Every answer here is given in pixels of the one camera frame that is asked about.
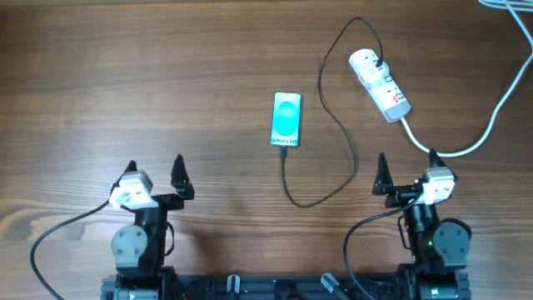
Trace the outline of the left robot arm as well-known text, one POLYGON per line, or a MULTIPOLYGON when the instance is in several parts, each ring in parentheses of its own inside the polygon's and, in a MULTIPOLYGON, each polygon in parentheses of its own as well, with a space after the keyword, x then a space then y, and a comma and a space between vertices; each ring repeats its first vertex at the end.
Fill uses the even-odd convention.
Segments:
POLYGON ((187 175, 183 156, 177 155, 171 170, 174 192, 152 195, 153 183, 131 161, 112 185, 109 202, 134 214, 134 223, 120 228, 112 238, 117 275, 102 283, 101 298, 107 300, 188 299, 190 293, 178 278, 174 267, 166 267, 164 258, 174 247, 166 248, 167 221, 170 211, 182 210, 192 200, 194 188, 187 175))

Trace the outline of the cyan screen Galaxy smartphone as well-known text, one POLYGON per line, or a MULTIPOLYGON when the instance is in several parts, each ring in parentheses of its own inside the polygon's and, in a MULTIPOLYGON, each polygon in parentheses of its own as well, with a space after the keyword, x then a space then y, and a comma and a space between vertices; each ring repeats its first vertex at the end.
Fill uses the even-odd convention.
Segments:
POLYGON ((271 117, 270 144, 280 147, 297 147, 301 125, 300 93, 276 92, 271 117))

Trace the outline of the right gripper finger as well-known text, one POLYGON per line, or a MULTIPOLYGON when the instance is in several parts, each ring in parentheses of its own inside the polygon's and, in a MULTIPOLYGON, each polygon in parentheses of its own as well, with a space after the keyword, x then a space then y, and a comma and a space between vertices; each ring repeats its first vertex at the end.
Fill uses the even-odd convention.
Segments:
POLYGON ((446 164, 441 160, 434 148, 429 151, 429 160, 431 168, 443 168, 446 164))
POLYGON ((378 157, 376 179, 372 187, 373 195, 386 195, 394 192, 394 183, 387 164, 385 153, 381 152, 378 157))

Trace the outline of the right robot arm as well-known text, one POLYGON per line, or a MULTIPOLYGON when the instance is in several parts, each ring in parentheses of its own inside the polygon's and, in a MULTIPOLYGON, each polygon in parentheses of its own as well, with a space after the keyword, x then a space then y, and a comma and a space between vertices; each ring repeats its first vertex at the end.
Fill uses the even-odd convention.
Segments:
POLYGON ((471 228, 456 218, 440 219, 436 206, 451 197, 458 177, 445 165, 435 150, 429 153, 430 166, 411 185, 393 183, 386 156, 378 158, 375 195, 385 195, 387 208, 399 208, 399 218, 407 235, 404 248, 411 251, 412 263, 398 266, 401 299, 471 298, 470 281, 462 270, 470 251, 471 228))

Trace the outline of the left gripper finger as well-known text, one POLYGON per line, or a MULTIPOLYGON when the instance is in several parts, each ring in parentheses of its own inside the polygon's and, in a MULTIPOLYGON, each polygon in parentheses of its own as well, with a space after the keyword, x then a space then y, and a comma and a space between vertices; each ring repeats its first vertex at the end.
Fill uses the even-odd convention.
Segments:
POLYGON ((137 170, 137 163, 134 161, 134 160, 131 160, 129 162, 129 164, 127 165, 126 169, 124 170, 124 172, 122 173, 122 175, 118 178, 118 180, 116 180, 116 182, 114 182, 111 187, 112 188, 116 188, 119 186, 119 182, 120 180, 122 179, 122 176, 125 175, 126 173, 129 173, 129 172, 135 172, 137 170))
POLYGON ((195 190, 187 174, 183 156, 178 153, 171 170, 171 185, 182 199, 193 199, 195 190))

